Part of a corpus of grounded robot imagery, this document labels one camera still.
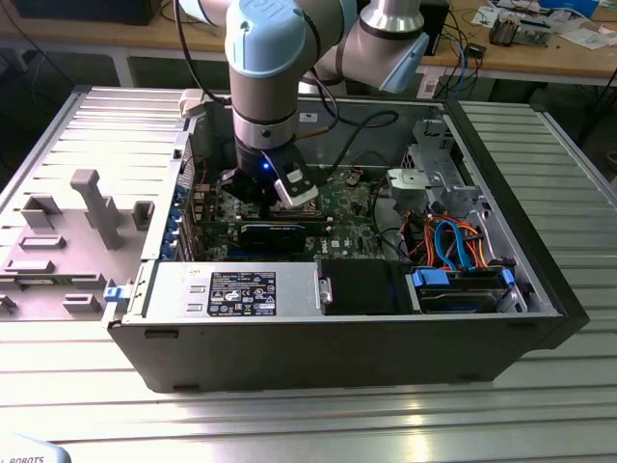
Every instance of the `power supply label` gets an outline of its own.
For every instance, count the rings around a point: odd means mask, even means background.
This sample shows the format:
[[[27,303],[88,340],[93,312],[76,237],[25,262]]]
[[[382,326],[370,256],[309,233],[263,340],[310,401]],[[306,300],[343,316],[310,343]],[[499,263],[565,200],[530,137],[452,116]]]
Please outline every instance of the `power supply label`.
[[[275,272],[213,272],[208,314],[259,316],[277,314]]]

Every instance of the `yellow cable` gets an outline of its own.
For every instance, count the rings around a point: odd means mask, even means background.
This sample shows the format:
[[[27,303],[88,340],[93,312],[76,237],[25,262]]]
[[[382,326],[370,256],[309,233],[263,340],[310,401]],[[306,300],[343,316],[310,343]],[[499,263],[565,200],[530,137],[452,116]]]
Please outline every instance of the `yellow cable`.
[[[485,267],[488,267],[489,264],[486,263],[486,259],[484,259],[484,249],[482,248],[482,240],[478,239],[478,247],[480,248],[480,260],[482,260],[482,265],[484,265]]]

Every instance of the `wooden table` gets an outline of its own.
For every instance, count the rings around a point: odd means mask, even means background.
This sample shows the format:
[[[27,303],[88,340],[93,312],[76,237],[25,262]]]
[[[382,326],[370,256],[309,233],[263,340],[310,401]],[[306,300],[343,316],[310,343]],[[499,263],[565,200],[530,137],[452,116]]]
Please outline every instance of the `wooden table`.
[[[471,21],[472,10],[486,3],[483,0],[453,0],[452,3],[453,12],[469,41],[487,47],[484,63],[479,71],[480,77],[605,85],[617,67],[617,46],[588,50],[558,36],[552,37],[546,48],[528,45],[505,48],[490,45],[488,28],[472,26],[464,20]],[[182,59],[175,26],[161,15],[144,27],[101,22],[22,19],[12,6],[10,11],[19,26],[42,49],[110,56],[123,87],[135,86],[129,57]],[[169,8],[166,14],[173,15]],[[605,9],[599,9],[594,17],[598,20],[617,20],[617,14]],[[452,19],[449,18],[447,22],[451,24]],[[202,24],[186,25],[184,29],[195,60],[225,60],[224,31]],[[32,48],[1,12],[0,48]],[[441,40],[437,54],[422,60],[418,72],[423,73],[424,77],[418,96],[431,97],[439,77],[452,72],[457,61],[450,44]]]
[[[557,35],[550,38],[547,47],[520,44],[510,47],[491,45],[490,29],[470,24],[474,17],[473,11],[485,6],[486,2],[453,0],[452,4],[459,26],[469,41],[487,48],[484,62],[478,72],[480,77],[604,86],[617,68],[617,46],[589,50]],[[598,8],[593,19],[598,22],[617,21],[617,13]],[[446,23],[453,24],[453,21],[449,18]],[[456,35],[451,29],[446,30]],[[422,60],[424,78],[418,96],[431,97],[437,87],[437,79],[444,74],[449,75],[452,67],[457,66],[457,62],[458,58],[453,53],[450,43],[442,39],[436,55]]]

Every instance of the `slotted metal surface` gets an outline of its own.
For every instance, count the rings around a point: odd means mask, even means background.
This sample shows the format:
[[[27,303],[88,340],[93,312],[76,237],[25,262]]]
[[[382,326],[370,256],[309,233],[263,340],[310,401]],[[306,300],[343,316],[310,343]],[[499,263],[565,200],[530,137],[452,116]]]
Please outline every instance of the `slotted metal surface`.
[[[507,118],[509,107],[495,112]],[[514,108],[513,117],[545,133],[535,113]],[[486,108],[478,115],[500,124]],[[536,171],[500,163],[514,176],[588,177],[577,161],[567,166]],[[576,245],[569,237],[579,232],[579,242],[594,240],[587,233],[614,234],[608,201],[523,204],[543,236],[567,237],[562,246]],[[559,349],[525,356],[491,384],[158,395],[96,322],[4,323],[0,427],[57,442],[77,463],[614,462],[617,287],[610,275],[617,254],[576,247],[553,252],[592,321]]]
[[[56,118],[58,126],[33,160],[33,168],[0,212],[0,261],[21,234],[18,212],[32,195],[53,195],[61,209],[84,209],[70,185],[76,169],[97,169],[98,188],[118,209],[158,195],[177,132],[181,91],[93,88],[72,96]],[[111,109],[121,111],[118,120]]]

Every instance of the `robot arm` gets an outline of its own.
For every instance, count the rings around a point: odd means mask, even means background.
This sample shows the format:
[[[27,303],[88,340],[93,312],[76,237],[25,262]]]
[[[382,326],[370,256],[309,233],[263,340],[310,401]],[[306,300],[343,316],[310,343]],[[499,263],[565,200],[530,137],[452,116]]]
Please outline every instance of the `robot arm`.
[[[227,27],[238,167],[223,181],[241,185],[230,193],[243,201],[273,186],[288,205],[317,195],[294,145],[298,83],[307,71],[318,63],[322,79],[348,76],[400,92],[428,44],[419,0],[373,0],[360,20],[356,0],[177,1],[191,16]]]

